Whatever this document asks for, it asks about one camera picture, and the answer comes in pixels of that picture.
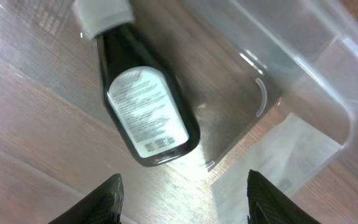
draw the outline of dark glass bottle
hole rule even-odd
[[[192,151],[200,128],[176,78],[131,23],[96,36],[103,103],[132,156],[157,166]]]

